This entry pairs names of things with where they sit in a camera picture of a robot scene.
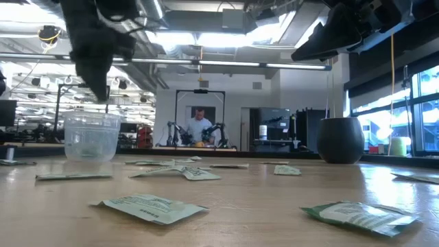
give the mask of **desk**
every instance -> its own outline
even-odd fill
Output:
[[[170,156],[116,156],[102,166],[63,165],[65,158],[27,158],[37,166],[0,167],[2,247],[78,246],[437,246],[439,185],[393,180],[390,172],[437,174],[436,170],[370,163],[328,165],[291,160],[302,176],[275,176],[265,159],[204,158],[191,165],[249,163],[250,169],[214,169],[221,180],[186,180],[180,174],[128,178],[141,169],[124,161]],[[36,173],[110,170],[112,179],[35,181]],[[150,193],[210,208],[209,213],[159,226],[87,202]],[[299,207],[338,200],[386,204],[417,213],[423,224],[395,238],[377,237],[319,222]]]

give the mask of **red object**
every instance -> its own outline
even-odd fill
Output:
[[[137,130],[137,147],[152,148],[152,130],[149,126],[145,126]]]
[[[378,154],[378,147],[369,147],[369,154]]]

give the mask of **paper packet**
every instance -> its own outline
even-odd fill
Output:
[[[157,169],[151,169],[148,171],[142,171],[142,172],[138,172],[136,174],[133,174],[132,176],[129,176],[129,178],[136,178],[139,176],[146,176],[146,175],[150,175],[150,174],[155,174],[155,173],[160,173],[160,172],[168,172],[168,171],[179,171],[179,172],[183,172],[183,170],[185,169],[184,165],[171,165],[171,166],[167,166],[167,167],[160,167]]]
[[[9,161],[9,160],[0,160],[0,165],[8,165],[8,166],[14,166],[14,165],[36,165],[36,162],[26,162],[26,161]]]
[[[185,170],[183,170],[182,174],[189,180],[221,179],[221,177],[218,175],[194,167],[185,167]]]
[[[70,179],[87,179],[87,178],[111,178],[112,174],[94,173],[94,174],[41,174],[36,175],[36,180],[70,180]]]
[[[432,178],[432,177],[428,177],[428,176],[416,176],[416,175],[400,175],[400,174],[393,174],[399,178],[405,178],[408,180],[416,180],[416,181],[423,181],[423,182],[427,182],[427,183],[435,183],[439,185],[439,178]]]
[[[250,165],[249,164],[243,164],[243,165],[234,165],[234,164],[229,164],[229,165],[210,165],[210,167],[213,168],[235,168],[235,169],[248,169]]]
[[[309,215],[329,224],[346,224],[389,237],[418,219],[409,212],[383,205],[336,202],[313,208],[301,208]]]
[[[190,158],[177,158],[174,159],[176,163],[194,163],[195,161]]]
[[[210,167],[197,167],[197,168],[201,169],[203,171],[211,171],[212,170],[212,168],[210,168]]]
[[[160,172],[167,172],[167,171],[172,171],[172,170],[180,172],[183,176],[185,176],[189,180],[215,180],[215,179],[221,178],[220,176],[217,176],[217,175],[212,174],[210,172],[206,172],[206,171],[203,171],[201,169],[194,168],[194,167],[187,167],[184,165],[175,165],[175,166],[171,166],[171,167],[161,167],[158,169],[152,169],[152,170],[145,171],[145,172],[139,172],[137,174],[134,174],[133,176],[130,176],[130,178],[135,178],[135,177],[139,177],[139,176],[145,176],[145,175],[150,175],[150,174],[155,174],[155,173],[160,173]]]
[[[153,195],[134,195],[101,202],[91,202],[92,206],[107,206],[142,220],[156,224],[171,224],[194,213],[208,209],[206,207],[185,204]]]
[[[290,167],[289,165],[277,165],[274,167],[274,175],[298,176],[301,174],[299,169]]]
[[[263,161],[259,164],[271,164],[271,165],[288,165],[289,161]]]
[[[175,160],[171,161],[154,161],[154,160],[145,160],[145,161],[126,161],[126,165],[163,165],[170,166],[175,165]]]

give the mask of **white shirt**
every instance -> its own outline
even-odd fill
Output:
[[[192,135],[193,141],[196,143],[202,141],[201,133],[203,130],[212,126],[212,123],[203,118],[201,120],[195,119],[195,117],[191,118],[187,122],[187,132]]]

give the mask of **yellow object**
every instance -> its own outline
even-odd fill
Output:
[[[202,141],[198,141],[197,143],[195,143],[195,147],[196,148],[203,148],[204,147],[204,143]]]
[[[390,155],[405,156],[407,154],[407,145],[405,137],[392,137],[390,144]]]

